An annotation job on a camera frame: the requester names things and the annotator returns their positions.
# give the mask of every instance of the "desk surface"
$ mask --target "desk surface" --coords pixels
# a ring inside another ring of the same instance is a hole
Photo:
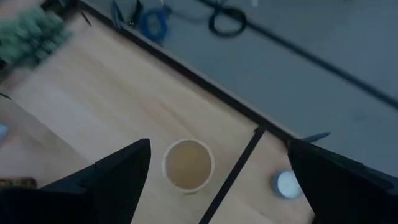
[[[82,17],[72,20],[68,25],[75,31],[72,40],[34,72],[24,74],[22,79],[11,77],[5,87],[21,108],[88,162],[149,138],[152,159],[133,221],[197,223],[252,138],[256,124],[94,18],[90,21],[93,27]],[[160,168],[167,146],[185,138],[205,142],[215,156],[212,180],[193,195],[182,195],[167,185]],[[260,153],[275,144],[277,149],[282,147],[267,138],[261,142],[264,147],[257,150]],[[279,156],[285,156],[285,151],[278,151]],[[269,163],[256,175],[247,172],[240,177],[258,184],[268,181],[268,175],[281,164],[288,165],[286,157],[283,161],[264,160]],[[245,191],[246,187],[239,184],[232,190]],[[266,195],[271,194],[266,186],[248,186],[247,194],[260,194],[263,187]],[[251,192],[251,187],[258,191]],[[305,199],[291,203],[265,199],[256,202],[271,212],[266,213],[270,220],[285,223],[271,218],[276,212],[280,217],[287,215],[292,217],[289,220],[306,223],[303,217],[308,216],[310,208]],[[227,222],[223,216],[216,221]]]

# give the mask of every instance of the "black cable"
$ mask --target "black cable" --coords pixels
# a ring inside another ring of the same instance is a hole
[[[202,22],[208,20],[208,28],[209,28],[210,32],[213,33],[214,35],[217,35],[218,37],[224,37],[224,38],[236,37],[245,30],[245,28],[248,24],[248,20],[246,18],[245,13],[242,10],[240,10],[236,7],[232,7],[232,6],[223,6],[223,4],[225,2],[226,2],[226,0],[222,0],[220,2],[218,2],[218,1],[215,2],[216,7],[215,7],[213,13],[210,15],[210,18],[208,16],[192,17],[183,12],[175,11],[168,5],[164,5],[164,8],[165,8],[166,12],[168,12],[169,14],[173,14],[175,17],[185,20],[190,23],[197,24],[197,23],[202,23]],[[215,21],[221,12],[223,14],[233,17],[235,20],[240,22],[239,28],[236,30],[228,30],[228,31],[220,31],[218,28],[216,28]]]

